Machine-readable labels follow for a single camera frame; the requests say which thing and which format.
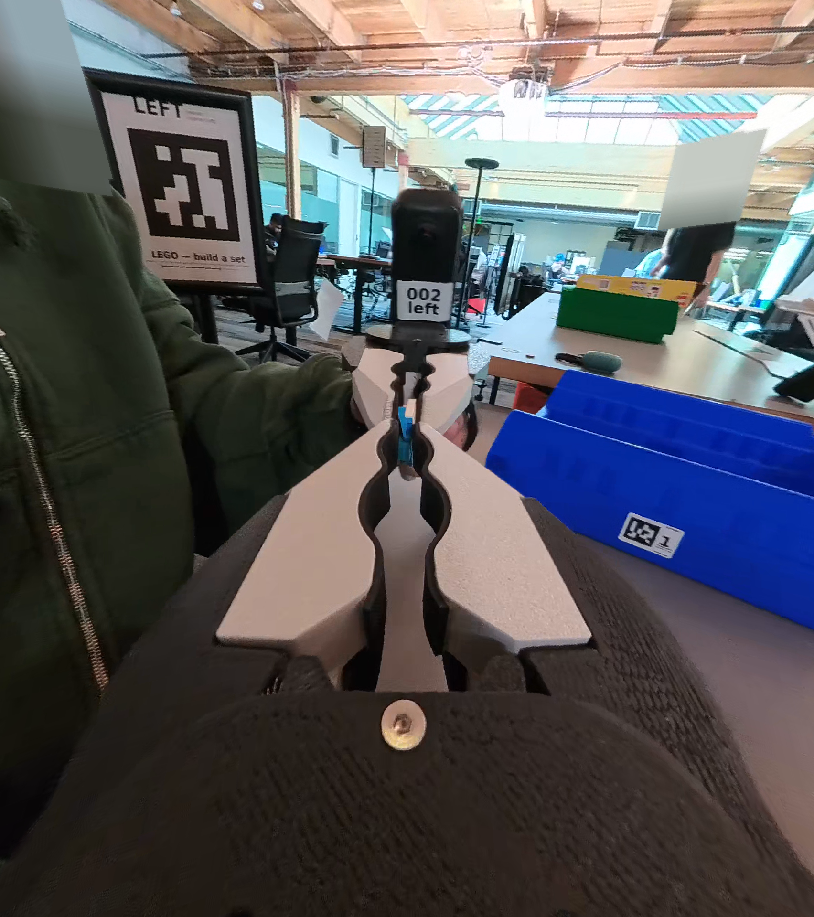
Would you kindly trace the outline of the black framed tag sign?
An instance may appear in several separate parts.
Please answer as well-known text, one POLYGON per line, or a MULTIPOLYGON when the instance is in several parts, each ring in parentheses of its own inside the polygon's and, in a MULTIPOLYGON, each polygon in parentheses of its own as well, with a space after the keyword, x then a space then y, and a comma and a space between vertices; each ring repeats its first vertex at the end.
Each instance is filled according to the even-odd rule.
POLYGON ((217 343, 212 300, 263 285, 250 95, 84 69, 112 182, 137 221, 147 268, 188 296, 217 343))

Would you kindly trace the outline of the person's left hand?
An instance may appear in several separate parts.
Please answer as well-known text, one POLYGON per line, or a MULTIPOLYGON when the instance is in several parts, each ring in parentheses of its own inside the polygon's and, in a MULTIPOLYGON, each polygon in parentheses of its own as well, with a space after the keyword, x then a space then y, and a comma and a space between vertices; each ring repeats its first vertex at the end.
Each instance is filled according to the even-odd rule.
POLYGON ((479 433, 477 412, 469 405, 443 434, 445 439, 464 452, 469 452, 479 433))

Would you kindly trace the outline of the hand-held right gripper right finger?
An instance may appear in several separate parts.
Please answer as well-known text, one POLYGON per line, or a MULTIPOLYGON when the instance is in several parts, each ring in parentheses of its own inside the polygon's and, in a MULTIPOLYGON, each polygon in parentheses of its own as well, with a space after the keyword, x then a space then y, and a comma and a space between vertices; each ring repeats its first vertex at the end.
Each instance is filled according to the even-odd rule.
POLYGON ((433 531, 424 558, 424 630, 449 689, 466 689, 492 659, 586 647, 591 631, 546 537, 562 525, 535 501, 432 427, 413 456, 421 515, 433 531))

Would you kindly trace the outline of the person's left forearm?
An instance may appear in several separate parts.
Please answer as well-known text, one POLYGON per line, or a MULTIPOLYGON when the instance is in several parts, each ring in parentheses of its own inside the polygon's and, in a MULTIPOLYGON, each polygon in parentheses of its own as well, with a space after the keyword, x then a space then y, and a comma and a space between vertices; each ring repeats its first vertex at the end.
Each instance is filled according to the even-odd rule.
POLYGON ((141 307, 182 430, 205 551, 241 528, 365 431, 338 354, 249 366, 205 343, 190 313, 143 271, 141 307))

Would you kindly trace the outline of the white paper sheet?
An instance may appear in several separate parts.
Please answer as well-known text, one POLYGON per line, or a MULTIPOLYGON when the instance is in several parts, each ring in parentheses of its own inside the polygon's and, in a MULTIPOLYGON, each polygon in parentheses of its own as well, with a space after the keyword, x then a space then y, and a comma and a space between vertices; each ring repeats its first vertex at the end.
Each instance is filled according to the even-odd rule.
POLYGON ((309 323, 310 331, 324 342, 330 340, 335 318, 346 299, 345 292, 329 279, 321 279, 316 294, 316 316, 309 323))

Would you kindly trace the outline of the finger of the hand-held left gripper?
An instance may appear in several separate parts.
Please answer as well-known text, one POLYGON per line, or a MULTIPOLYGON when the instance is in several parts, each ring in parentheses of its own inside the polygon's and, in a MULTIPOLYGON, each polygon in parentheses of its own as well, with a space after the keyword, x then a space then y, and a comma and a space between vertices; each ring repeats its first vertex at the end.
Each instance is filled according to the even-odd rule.
POLYGON ((353 379, 353 400, 363 426, 373 429, 397 420, 404 406, 403 354, 397 350, 366 348, 353 379))
POLYGON ((468 352, 431 353, 424 358, 413 419, 440 434, 465 413, 472 400, 468 352))

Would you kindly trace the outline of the teal oval object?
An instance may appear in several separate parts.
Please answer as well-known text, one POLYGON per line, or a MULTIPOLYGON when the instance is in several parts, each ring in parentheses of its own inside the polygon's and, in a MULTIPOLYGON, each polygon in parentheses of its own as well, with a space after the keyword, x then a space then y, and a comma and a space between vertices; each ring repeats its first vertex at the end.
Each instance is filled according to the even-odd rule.
POLYGON ((589 373, 613 376, 622 367, 622 358, 616 354, 590 350, 579 354, 558 352, 554 359, 558 363, 589 373))

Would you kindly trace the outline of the black office chair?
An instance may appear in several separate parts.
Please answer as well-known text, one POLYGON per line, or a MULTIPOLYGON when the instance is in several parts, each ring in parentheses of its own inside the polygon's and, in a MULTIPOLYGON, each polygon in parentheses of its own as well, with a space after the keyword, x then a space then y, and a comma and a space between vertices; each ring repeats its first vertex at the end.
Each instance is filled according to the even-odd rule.
POLYGON ((257 356, 260 364, 279 356, 296 363, 311 353, 297 346, 297 331, 318 317, 315 276, 326 223, 285 216, 281 221, 276 257, 269 265, 266 286, 241 299, 249 323, 269 337, 237 351, 240 357, 257 356))

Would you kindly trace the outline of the blue lego piece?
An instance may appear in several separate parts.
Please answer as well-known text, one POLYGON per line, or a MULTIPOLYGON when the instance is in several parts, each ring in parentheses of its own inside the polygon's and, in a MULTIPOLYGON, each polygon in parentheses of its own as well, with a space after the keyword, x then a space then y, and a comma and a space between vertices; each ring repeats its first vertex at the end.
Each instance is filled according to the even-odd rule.
POLYGON ((404 480, 418 477, 414 467, 413 437, 417 412, 417 399, 410 398, 398 408, 398 470, 404 480))

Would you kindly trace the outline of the person's green zip jacket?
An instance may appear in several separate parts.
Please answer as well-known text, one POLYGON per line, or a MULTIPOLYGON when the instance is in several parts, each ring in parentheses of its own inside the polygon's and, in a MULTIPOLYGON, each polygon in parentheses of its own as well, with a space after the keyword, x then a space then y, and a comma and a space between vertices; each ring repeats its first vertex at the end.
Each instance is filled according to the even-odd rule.
POLYGON ((201 552, 145 269, 119 195, 0 180, 0 860, 201 552))

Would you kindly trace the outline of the blue plastic bin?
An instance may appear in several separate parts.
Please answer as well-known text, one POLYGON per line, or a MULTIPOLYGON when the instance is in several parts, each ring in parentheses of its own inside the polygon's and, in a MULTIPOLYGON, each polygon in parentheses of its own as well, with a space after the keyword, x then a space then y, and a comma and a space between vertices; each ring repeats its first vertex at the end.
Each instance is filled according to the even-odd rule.
POLYGON ((486 467, 575 533, 814 630, 814 430, 573 371, 486 467))

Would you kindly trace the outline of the long wooden table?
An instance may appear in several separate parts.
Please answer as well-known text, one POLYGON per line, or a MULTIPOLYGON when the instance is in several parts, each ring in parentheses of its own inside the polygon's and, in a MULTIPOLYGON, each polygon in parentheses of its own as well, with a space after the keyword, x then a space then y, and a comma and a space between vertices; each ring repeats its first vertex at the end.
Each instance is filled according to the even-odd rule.
POLYGON ((556 359, 558 352, 601 351, 621 358, 618 380, 784 416, 814 429, 814 400, 801 403, 775 393, 780 380, 808 367, 799 357, 691 318, 679 319, 659 345, 591 334, 557 326, 558 307, 558 294, 543 294, 497 328, 491 376, 552 389, 573 370, 556 359))

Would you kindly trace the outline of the green plastic bin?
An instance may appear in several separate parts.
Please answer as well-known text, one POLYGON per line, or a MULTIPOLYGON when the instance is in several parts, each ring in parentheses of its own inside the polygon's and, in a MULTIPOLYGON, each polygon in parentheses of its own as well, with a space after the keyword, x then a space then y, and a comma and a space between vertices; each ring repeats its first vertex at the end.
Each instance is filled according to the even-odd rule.
POLYGON ((680 308, 676 302, 578 287, 561 292, 558 327, 649 345, 660 345, 674 333, 680 308))

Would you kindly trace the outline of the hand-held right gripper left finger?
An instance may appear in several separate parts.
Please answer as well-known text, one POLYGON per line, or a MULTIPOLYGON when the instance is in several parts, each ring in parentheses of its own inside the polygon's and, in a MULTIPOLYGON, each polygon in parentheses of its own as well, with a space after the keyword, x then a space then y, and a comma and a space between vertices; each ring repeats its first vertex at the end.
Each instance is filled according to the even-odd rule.
POLYGON ((316 658, 344 690, 377 688, 387 597, 375 530, 399 441, 384 421, 288 492, 216 630, 221 645, 316 658))

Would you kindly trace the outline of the yellow cardboard box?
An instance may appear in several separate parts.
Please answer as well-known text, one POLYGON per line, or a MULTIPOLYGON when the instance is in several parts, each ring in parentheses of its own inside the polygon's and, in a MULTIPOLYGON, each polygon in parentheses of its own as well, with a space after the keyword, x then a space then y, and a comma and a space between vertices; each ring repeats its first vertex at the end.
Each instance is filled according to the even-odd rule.
POLYGON ((670 281, 660 278, 640 278, 583 274, 576 287, 595 292, 609 292, 675 302, 686 307, 694 298, 697 284, 692 281, 670 281))

